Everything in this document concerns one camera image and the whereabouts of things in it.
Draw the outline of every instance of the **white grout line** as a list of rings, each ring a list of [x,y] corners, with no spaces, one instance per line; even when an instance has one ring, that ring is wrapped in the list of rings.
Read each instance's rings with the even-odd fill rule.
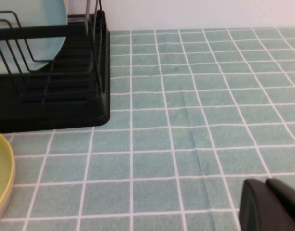
[[[129,159],[130,159],[130,163],[129,163],[129,175],[130,175],[130,188],[129,188],[129,211],[130,211],[130,218],[129,218],[129,230],[133,231],[134,230],[134,181],[133,181],[133,177],[134,177],[134,170],[133,170],[133,159],[134,159],[134,155],[133,155],[133,150],[134,150],[134,145],[133,145],[133,80],[132,80],[132,75],[133,75],[133,51],[132,51],[132,32],[130,31],[130,77],[129,77],[129,91],[130,91],[130,121],[129,121],[129,125],[130,125],[130,154],[129,154]]]
[[[278,68],[283,72],[283,74],[286,76],[286,78],[288,79],[288,81],[291,83],[291,85],[295,88],[295,84],[292,82],[292,80],[289,78],[288,74],[284,71],[284,69],[282,68],[282,66],[280,65],[279,61],[280,60],[275,60],[274,57],[272,56],[272,54],[268,51],[268,49],[266,48],[266,46],[261,42],[258,34],[255,32],[254,29],[252,29],[253,33],[255,34],[255,36],[257,37],[259,43],[261,44],[261,46],[265,49],[265,51],[269,54],[269,56],[272,58],[272,60],[277,64]]]
[[[84,197],[85,197],[85,190],[86,190],[86,182],[88,181],[89,166],[90,166],[92,146],[93,146],[94,129],[95,129],[95,127],[92,127],[92,130],[90,131],[91,135],[90,135],[90,141],[89,141],[89,152],[88,152],[87,158],[86,158],[86,165],[85,165],[85,171],[84,171],[84,180],[83,180],[81,197],[80,197],[80,205],[79,205],[79,211],[78,211],[78,219],[77,219],[76,231],[80,231],[80,225],[81,225],[81,219],[82,219],[82,211],[83,211],[83,205],[84,205]]]
[[[181,42],[182,42],[182,36],[181,36],[180,30],[179,30],[179,37],[180,37],[180,40],[181,40]],[[191,66],[190,66],[190,64],[189,64],[188,57],[187,57],[187,54],[186,54],[185,47],[184,47],[184,44],[183,44],[183,43],[182,43],[182,48],[183,48],[183,52],[184,52],[184,55],[185,55],[186,62],[187,62],[188,67],[189,67],[189,71],[190,71],[190,73],[191,73],[192,82],[193,82],[193,87],[194,87],[195,90],[197,90],[197,85],[196,85],[196,82],[195,82],[195,76],[194,76],[194,73],[192,72]],[[200,107],[201,107],[201,111],[202,111],[202,115],[203,115],[203,118],[204,118],[204,122],[205,122],[205,124],[206,124],[206,126],[207,126],[207,131],[208,131],[208,133],[209,133],[210,142],[211,142],[211,145],[212,145],[212,148],[213,148],[213,151],[214,151],[214,155],[215,155],[215,158],[216,158],[217,163],[218,163],[218,166],[219,166],[219,171],[220,171],[220,173],[221,173],[221,175],[222,175],[222,179],[223,179],[223,182],[224,182],[224,186],[225,186],[225,188],[226,188],[226,192],[227,192],[227,195],[228,195],[228,199],[229,199],[230,207],[231,207],[232,209],[234,209],[233,199],[232,199],[232,197],[231,197],[231,194],[230,194],[230,191],[229,191],[229,187],[228,187],[228,184],[227,184],[226,178],[225,178],[225,176],[224,176],[224,171],[223,171],[223,168],[222,168],[222,165],[221,165],[221,162],[220,162],[219,156],[218,156],[218,154],[217,154],[217,150],[216,150],[215,142],[214,142],[214,140],[213,140],[213,136],[212,136],[211,129],[210,129],[210,127],[209,127],[209,123],[208,123],[208,120],[207,120],[207,116],[206,116],[206,114],[205,114],[205,112],[204,112],[204,109],[203,109],[203,107],[202,107],[202,102],[201,102],[201,99],[200,99],[199,94],[198,94],[197,91],[196,91],[196,96],[197,96],[198,103],[199,103],[199,105],[200,105]],[[236,221],[236,223],[237,223],[238,230],[240,230],[239,220],[238,220],[238,218],[237,218],[236,213],[233,213],[233,216],[234,216],[234,219],[235,219],[235,221]]]
[[[212,50],[212,48],[211,48],[211,46],[210,46],[209,43],[208,43],[208,46],[209,46],[209,49],[210,49],[211,52],[212,52],[212,56],[213,56],[214,60],[217,62],[217,59],[216,59],[216,57],[215,57],[215,54],[213,53],[213,50]],[[263,159],[263,156],[262,156],[262,154],[261,154],[261,151],[260,151],[260,149],[259,149],[259,147],[258,147],[257,141],[255,140],[254,136],[252,135],[252,133],[251,133],[251,131],[250,131],[250,129],[249,129],[249,126],[248,126],[248,124],[247,124],[247,122],[246,122],[246,120],[245,120],[245,118],[244,118],[244,116],[243,116],[243,114],[242,114],[241,108],[239,107],[239,104],[238,104],[238,102],[236,101],[236,99],[235,99],[235,97],[234,97],[234,95],[233,95],[233,93],[232,93],[232,89],[230,88],[230,86],[229,86],[229,84],[228,84],[228,82],[227,82],[226,75],[225,75],[225,73],[223,72],[223,70],[222,70],[222,68],[221,68],[221,66],[220,66],[220,64],[219,64],[218,62],[217,62],[217,65],[218,65],[219,71],[222,73],[223,80],[224,80],[224,82],[225,82],[225,85],[226,85],[227,89],[229,90],[229,94],[230,94],[232,100],[234,101],[234,104],[236,105],[236,108],[237,108],[237,110],[238,110],[238,112],[239,112],[239,115],[240,115],[242,121],[243,121],[243,124],[245,125],[245,128],[246,128],[246,130],[247,130],[247,133],[248,133],[249,137],[251,138],[253,144],[255,145],[255,149],[256,149],[256,151],[257,151],[257,153],[258,153],[259,159],[261,160],[261,163],[262,163],[262,165],[263,165],[263,168],[264,168],[265,171],[267,172],[268,176],[271,178],[272,176],[271,176],[271,173],[270,173],[270,171],[269,171],[269,169],[268,169],[268,166],[267,166],[267,164],[265,163],[265,160]]]
[[[51,143],[52,143],[52,140],[53,140],[54,134],[55,134],[55,130],[52,131],[51,136],[50,136],[49,141],[48,141],[47,151],[46,151],[46,154],[45,154],[45,156],[44,156],[44,158],[43,158],[43,161],[42,161],[42,164],[41,164],[41,167],[40,167],[40,172],[39,172],[39,174],[38,174],[37,182],[36,182],[36,185],[35,185],[35,189],[34,189],[34,192],[33,192],[32,198],[31,198],[30,205],[29,205],[29,207],[28,207],[27,216],[26,216],[26,218],[24,219],[24,224],[23,224],[22,231],[26,231],[26,230],[27,230],[28,220],[29,220],[30,217],[31,217],[31,213],[32,213],[33,205],[34,205],[34,202],[35,202],[35,199],[36,199],[36,195],[37,195],[37,192],[38,192],[38,188],[39,188],[39,186],[40,186],[40,181],[41,181],[42,173],[43,173],[43,171],[44,171],[44,169],[45,169],[45,165],[46,165],[47,157],[48,157],[48,154],[49,154],[49,152],[50,152],[50,147],[51,147]]]
[[[233,43],[234,43],[235,47],[236,47],[237,49],[239,49],[238,46],[236,45],[235,41],[233,41]],[[240,50],[239,50],[239,52],[240,52],[240,55],[242,56],[243,60],[246,61],[246,59],[245,59],[245,57],[243,56],[242,52],[241,52]],[[289,128],[288,128],[286,122],[284,121],[283,117],[282,117],[281,114],[279,113],[279,111],[278,111],[278,109],[276,108],[275,104],[273,103],[273,101],[272,101],[271,98],[269,97],[268,93],[266,92],[266,90],[264,89],[264,87],[262,86],[262,84],[260,83],[259,79],[257,78],[256,73],[253,71],[253,69],[252,69],[252,67],[250,66],[250,64],[248,64],[248,67],[249,67],[249,69],[251,70],[251,72],[253,73],[253,75],[254,75],[254,77],[255,77],[257,83],[258,83],[259,86],[262,88],[262,91],[264,92],[264,94],[265,94],[265,96],[267,97],[268,101],[270,102],[271,106],[274,108],[274,110],[275,110],[276,114],[278,115],[279,119],[282,121],[282,123],[283,123],[283,125],[285,126],[287,132],[290,134],[290,136],[292,137],[292,139],[293,139],[294,142],[295,142],[295,136],[294,136],[293,133],[289,130]]]
[[[154,31],[154,37],[155,37],[155,42],[157,44],[157,36],[156,36],[156,31]],[[180,204],[180,209],[181,209],[181,215],[182,215],[182,223],[183,223],[183,230],[187,231],[187,224],[186,224],[186,216],[184,212],[184,203],[183,203],[183,196],[182,196],[182,190],[181,190],[181,185],[180,185],[180,180],[179,180],[179,175],[178,175],[178,168],[177,168],[177,163],[176,163],[176,157],[175,157],[175,150],[174,150],[174,142],[173,142],[173,136],[172,136],[172,130],[171,130],[171,123],[170,123],[170,118],[169,118],[169,111],[168,111],[168,105],[167,105],[167,100],[166,100],[166,94],[165,94],[165,87],[163,83],[163,75],[162,75],[162,70],[161,70],[161,58],[160,54],[158,51],[158,46],[156,46],[156,52],[157,52],[157,57],[158,57],[158,64],[159,64],[159,71],[161,74],[161,89],[163,92],[163,100],[164,100],[164,106],[165,106],[165,111],[166,111],[166,118],[167,118],[167,123],[168,123],[168,131],[169,131],[169,138],[170,138],[170,146],[171,146],[171,153],[172,153],[172,158],[173,158],[173,164],[174,164],[174,172],[175,172],[175,177],[176,177],[176,186],[177,186],[177,194],[178,194],[178,199],[179,199],[179,204]]]

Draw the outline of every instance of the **yellow plate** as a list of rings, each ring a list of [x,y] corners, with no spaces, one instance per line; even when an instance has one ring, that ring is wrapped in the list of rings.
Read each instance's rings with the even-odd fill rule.
[[[13,150],[4,136],[0,134],[0,218],[10,199],[14,169]]]

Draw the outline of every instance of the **dish rack frame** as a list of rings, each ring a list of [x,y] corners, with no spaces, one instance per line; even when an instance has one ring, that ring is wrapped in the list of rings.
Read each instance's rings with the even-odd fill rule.
[[[1,18],[9,28],[0,29],[0,42],[7,44],[18,73],[12,73],[0,48],[7,74],[0,74],[0,132],[21,132],[58,128],[100,126],[110,119],[110,32],[101,0],[90,14],[86,0],[85,15],[68,15],[67,25],[18,27]],[[29,39],[65,37],[52,60],[36,60]],[[10,41],[17,45],[28,73],[23,73]],[[48,62],[31,71],[22,52],[24,42],[34,62]]]

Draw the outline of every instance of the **dish rack wire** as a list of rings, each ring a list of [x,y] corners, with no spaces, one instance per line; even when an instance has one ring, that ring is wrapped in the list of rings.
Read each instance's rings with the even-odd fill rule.
[[[101,0],[90,14],[91,0],[86,0],[85,15],[68,15],[67,25],[22,27],[13,11],[17,27],[3,17],[9,28],[0,29],[0,42],[6,42],[17,67],[12,73],[0,47],[7,74],[0,74],[0,132],[19,132],[57,128],[99,126],[110,119],[110,32]],[[37,60],[29,39],[65,37],[65,42],[52,60]],[[27,73],[20,68],[10,41],[20,52]],[[29,58],[46,62],[32,71]]]

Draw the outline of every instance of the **plate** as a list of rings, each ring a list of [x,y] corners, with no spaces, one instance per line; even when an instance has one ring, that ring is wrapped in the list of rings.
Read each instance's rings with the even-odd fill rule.
[[[12,148],[4,136],[0,134],[0,218],[10,200],[14,170]]]
[[[22,27],[30,26],[53,26],[67,24],[67,1],[64,0],[0,0],[0,11],[11,10],[18,15]],[[7,19],[12,27],[18,27],[15,17],[10,13],[0,14],[0,19]],[[9,28],[5,22],[0,22],[1,28]],[[36,60],[51,60],[61,50],[65,38],[34,38],[28,39],[28,45]],[[47,62],[34,62],[28,53],[27,46],[23,40],[19,41],[24,57],[30,70],[38,70]],[[20,55],[15,41],[10,41],[15,57],[22,72],[28,72]],[[19,73],[12,54],[5,41],[0,41],[2,52],[5,56],[11,73]],[[7,74],[7,69],[0,56],[0,74]]]

